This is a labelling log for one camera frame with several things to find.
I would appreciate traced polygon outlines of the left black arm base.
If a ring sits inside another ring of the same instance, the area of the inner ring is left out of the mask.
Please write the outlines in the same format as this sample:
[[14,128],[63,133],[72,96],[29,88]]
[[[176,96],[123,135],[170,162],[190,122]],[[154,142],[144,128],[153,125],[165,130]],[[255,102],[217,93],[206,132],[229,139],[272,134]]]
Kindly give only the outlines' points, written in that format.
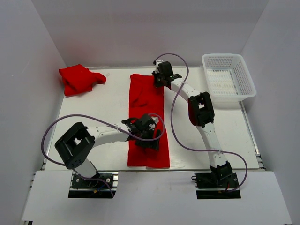
[[[115,195],[118,185],[118,172],[100,172],[99,178],[106,181]],[[107,185],[98,180],[84,180],[75,172],[72,174],[68,198],[113,199]]]

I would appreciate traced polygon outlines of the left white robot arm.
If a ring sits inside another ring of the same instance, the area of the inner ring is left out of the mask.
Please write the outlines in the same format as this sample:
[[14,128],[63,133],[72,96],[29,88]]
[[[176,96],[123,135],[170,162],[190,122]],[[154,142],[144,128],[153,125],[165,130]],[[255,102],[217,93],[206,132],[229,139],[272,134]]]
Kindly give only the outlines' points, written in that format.
[[164,121],[155,113],[146,113],[139,119],[122,120],[120,126],[90,116],[88,118],[105,125],[87,127],[77,122],[54,145],[65,167],[80,175],[88,187],[94,187],[99,182],[97,169],[87,159],[94,147],[133,140],[139,147],[159,150],[159,139],[165,132],[165,126],[157,129],[158,123],[163,124]]

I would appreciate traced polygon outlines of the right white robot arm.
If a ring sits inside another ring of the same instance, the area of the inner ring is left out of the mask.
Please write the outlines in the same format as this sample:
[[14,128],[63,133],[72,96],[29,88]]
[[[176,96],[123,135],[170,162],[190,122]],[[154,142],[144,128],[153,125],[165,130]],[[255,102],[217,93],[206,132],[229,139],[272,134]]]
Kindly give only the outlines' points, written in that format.
[[181,75],[175,74],[168,61],[153,62],[155,70],[154,86],[168,87],[177,96],[187,102],[188,117],[192,125],[199,131],[205,148],[208,151],[211,169],[211,182],[222,187],[229,184],[233,170],[226,156],[222,153],[221,145],[214,127],[214,109],[208,92],[199,92],[184,81]]

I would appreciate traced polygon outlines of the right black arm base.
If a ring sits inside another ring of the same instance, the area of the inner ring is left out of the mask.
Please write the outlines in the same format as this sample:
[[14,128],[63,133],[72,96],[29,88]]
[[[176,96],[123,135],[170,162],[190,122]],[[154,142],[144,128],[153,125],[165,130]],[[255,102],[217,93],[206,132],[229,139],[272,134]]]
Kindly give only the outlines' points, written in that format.
[[195,182],[198,200],[240,199],[239,181],[234,172],[220,184],[212,173],[195,173],[191,180]]

